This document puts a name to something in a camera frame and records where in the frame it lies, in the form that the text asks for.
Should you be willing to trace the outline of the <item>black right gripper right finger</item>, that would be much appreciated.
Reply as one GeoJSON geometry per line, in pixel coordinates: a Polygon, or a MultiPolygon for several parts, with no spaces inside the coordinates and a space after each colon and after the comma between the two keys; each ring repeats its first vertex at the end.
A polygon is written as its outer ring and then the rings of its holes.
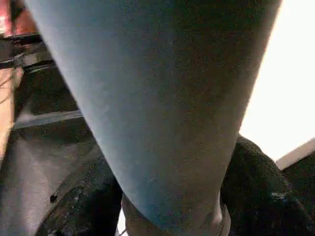
{"type": "Polygon", "coordinates": [[[232,236],[311,236],[313,218],[274,161],[238,136],[222,186],[232,236]]]}

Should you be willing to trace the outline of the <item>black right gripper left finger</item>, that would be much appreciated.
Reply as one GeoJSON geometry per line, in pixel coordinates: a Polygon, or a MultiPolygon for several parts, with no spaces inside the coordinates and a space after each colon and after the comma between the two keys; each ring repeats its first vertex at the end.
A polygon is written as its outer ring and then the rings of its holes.
{"type": "Polygon", "coordinates": [[[50,197],[51,207],[37,236],[113,236],[121,210],[122,190],[95,146],[50,197]]]}

